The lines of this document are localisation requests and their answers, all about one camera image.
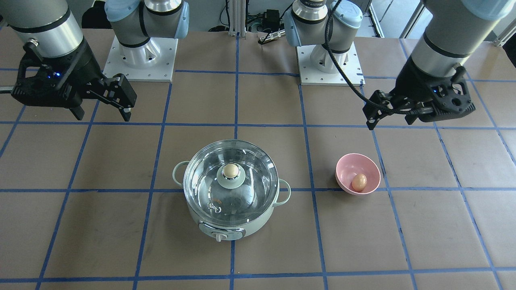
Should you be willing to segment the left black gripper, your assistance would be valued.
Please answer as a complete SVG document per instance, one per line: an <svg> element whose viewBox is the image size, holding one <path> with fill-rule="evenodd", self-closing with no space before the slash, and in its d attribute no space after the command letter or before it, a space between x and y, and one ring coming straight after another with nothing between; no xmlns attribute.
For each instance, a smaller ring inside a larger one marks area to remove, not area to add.
<svg viewBox="0 0 516 290"><path fill-rule="evenodd" d="M462 117L462 66L451 71L450 77L434 77L409 57L396 79L393 96L376 90L366 101L362 110L367 128L374 130L394 109L408 112L406 117Z"/></svg>

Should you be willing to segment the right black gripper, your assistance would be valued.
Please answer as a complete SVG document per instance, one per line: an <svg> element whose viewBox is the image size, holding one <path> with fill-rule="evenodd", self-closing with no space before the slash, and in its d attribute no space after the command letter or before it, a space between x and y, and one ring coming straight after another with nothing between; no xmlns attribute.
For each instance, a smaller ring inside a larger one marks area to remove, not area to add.
<svg viewBox="0 0 516 290"><path fill-rule="evenodd" d="M53 58L53 107L69 109L81 121L85 111L81 107L83 99L98 99L116 107L124 121L131 119L131 109L135 107L137 94L125 74L106 78L94 57L86 39L70 53Z"/></svg>

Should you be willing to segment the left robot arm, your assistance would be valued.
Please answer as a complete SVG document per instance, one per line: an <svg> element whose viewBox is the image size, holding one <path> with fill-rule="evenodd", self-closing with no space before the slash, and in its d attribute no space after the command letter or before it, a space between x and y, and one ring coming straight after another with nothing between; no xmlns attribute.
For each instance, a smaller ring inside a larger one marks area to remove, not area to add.
<svg viewBox="0 0 516 290"><path fill-rule="evenodd" d="M295 0L286 9L284 27L291 46L314 45L312 62L319 71L337 74L365 102L367 127L393 114L436 122L463 118L475 105L466 84L465 62L514 7L514 0L424 0L432 19L398 74L395 87L366 98L341 64L360 28L361 9L348 0Z"/></svg>

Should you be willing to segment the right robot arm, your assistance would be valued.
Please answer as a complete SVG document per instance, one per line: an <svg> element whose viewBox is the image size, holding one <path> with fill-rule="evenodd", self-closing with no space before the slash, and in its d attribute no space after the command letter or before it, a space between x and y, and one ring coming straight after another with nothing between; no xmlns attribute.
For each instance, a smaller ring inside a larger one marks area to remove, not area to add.
<svg viewBox="0 0 516 290"><path fill-rule="evenodd" d="M65 0L2 0L1 16L23 42L24 55L12 87L2 88L19 103L61 107L82 120L84 99L116 107L129 121L137 94L134 72L165 66L172 78L171 41L189 30L184 0L107 0L106 19L114 30L122 65L131 72L105 75Z"/></svg>

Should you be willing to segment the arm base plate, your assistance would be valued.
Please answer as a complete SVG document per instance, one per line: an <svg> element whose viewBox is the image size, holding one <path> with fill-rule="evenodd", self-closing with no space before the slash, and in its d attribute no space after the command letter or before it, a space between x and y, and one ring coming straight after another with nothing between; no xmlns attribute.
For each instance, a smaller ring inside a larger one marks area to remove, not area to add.
<svg viewBox="0 0 516 290"><path fill-rule="evenodd" d="M129 81L170 83L177 46L177 39L150 38L142 47L128 48L114 38L103 73L107 77L124 74Z"/></svg>
<svg viewBox="0 0 516 290"><path fill-rule="evenodd" d="M329 53L321 45L299 46L295 49L301 85L348 86ZM354 42L347 52L334 54L334 57L354 86L366 83Z"/></svg>

